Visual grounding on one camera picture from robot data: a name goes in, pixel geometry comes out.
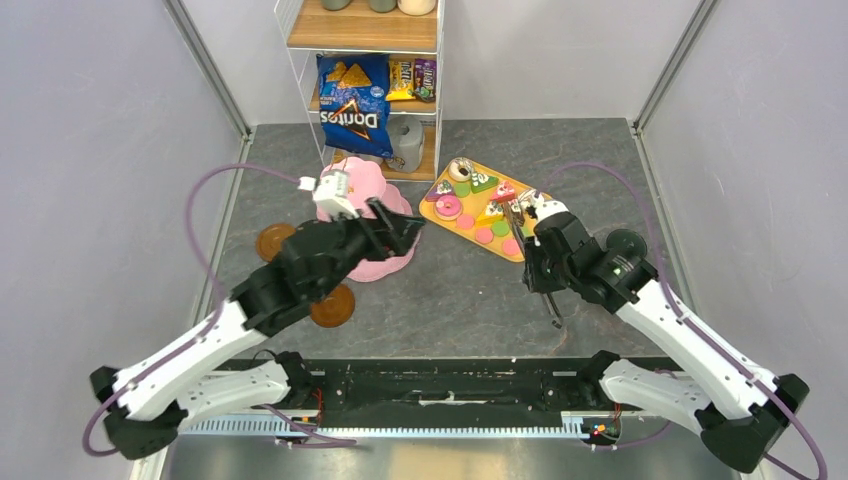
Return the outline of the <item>metal serving tongs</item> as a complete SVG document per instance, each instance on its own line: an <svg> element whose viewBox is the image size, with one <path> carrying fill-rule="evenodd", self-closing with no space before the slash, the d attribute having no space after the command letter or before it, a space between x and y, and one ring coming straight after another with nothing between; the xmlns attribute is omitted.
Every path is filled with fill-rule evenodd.
<svg viewBox="0 0 848 480"><path fill-rule="evenodd" d="M536 267L534 263L535 251L534 246L532 245L534 238L524 235L522 229L524 225L524 212L521 208L520 202L517 199L506 201L504 203L504 215L509 224L512 235L518 244L519 251L524 257L524 273L522 276L522 282L531 293L535 293L541 298L545 309L552 317L552 326L556 329L562 329L564 327L564 319L552 294L549 292L540 292L536 285L534 273L534 268Z"/></svg>

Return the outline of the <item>purple cake slice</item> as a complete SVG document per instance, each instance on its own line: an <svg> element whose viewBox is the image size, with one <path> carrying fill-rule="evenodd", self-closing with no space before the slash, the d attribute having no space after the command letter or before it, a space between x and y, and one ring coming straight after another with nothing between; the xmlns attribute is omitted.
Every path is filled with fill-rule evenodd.
<svg viewBox="0 0 848 480"><path fill-rule="evenodd" d="M425 195L424 200L427 202L436 202L443 196L453 194L453 184L449 180L440 180L432 186L432 188Z"/></svg>

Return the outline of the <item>yellow cake slice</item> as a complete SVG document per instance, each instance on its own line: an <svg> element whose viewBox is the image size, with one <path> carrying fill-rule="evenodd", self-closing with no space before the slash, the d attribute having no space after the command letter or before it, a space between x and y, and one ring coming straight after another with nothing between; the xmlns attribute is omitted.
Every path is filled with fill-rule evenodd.
<svg viewBox="0 0 848 480"><path fill-rule="evenodd" d="M504 216L504 208L501 203L489 201L475 219L478 227L488 226L501 220Z"/></svg>

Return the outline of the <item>green cake slice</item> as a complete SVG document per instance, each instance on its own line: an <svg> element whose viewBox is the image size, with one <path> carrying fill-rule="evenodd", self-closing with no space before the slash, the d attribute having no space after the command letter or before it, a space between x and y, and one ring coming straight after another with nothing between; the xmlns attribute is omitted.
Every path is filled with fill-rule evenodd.
<svg viewBox="0 0 848 480"><path fill-rule="evenodd" d="M469 182L471 192L478 194L496 188L499 184L499 178L485 172L474 171L470 175Z"/></svg>

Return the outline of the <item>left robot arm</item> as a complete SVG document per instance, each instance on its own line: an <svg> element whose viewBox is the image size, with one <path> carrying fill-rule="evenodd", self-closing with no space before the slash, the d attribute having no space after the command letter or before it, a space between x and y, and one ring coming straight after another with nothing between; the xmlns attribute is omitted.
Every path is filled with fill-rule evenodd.
<svg viewBox="0 0 848 480"><path fill-rule="evenodd" d="M395 212L370 198L330 221L310 220L281 243L271 262L255 270L216 310L158 352L123 369L102 366L90 375L101 405L111 454L128 460L152 455L180 430L228 409L283 401L307 405L310 377L286 370L289 358L269 361L239 378L204 381L235 354L308 317L363 261L385 262L408 254L426 221Z"/></svg>

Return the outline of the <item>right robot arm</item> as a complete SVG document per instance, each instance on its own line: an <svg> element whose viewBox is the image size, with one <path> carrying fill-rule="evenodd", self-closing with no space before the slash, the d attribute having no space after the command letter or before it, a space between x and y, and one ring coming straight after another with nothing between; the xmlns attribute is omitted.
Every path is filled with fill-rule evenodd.
<svg viewBox="0 0 848 480"><path fill-rule="evenodd" d="M528 289L576 292L648 337L689 377L677 380L601 351L577 382L579 400L591 409L613 401L662 416L697 435L726 466L753 472L806 400L807 383L774 374L711 330L661 283L638 233L618 229L601 245L558 201L530 215Z"/></svg>

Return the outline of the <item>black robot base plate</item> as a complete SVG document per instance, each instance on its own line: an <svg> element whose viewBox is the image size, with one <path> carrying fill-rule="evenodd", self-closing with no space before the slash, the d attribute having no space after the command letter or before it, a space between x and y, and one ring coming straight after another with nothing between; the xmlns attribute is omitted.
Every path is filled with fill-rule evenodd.
<svg viewBox="0 0 848 480"><path fill-rule="evenodd" d="M563 412L614 406L587 358L306 360L282 410L317 409L325 427L548 427Z"/></svg>

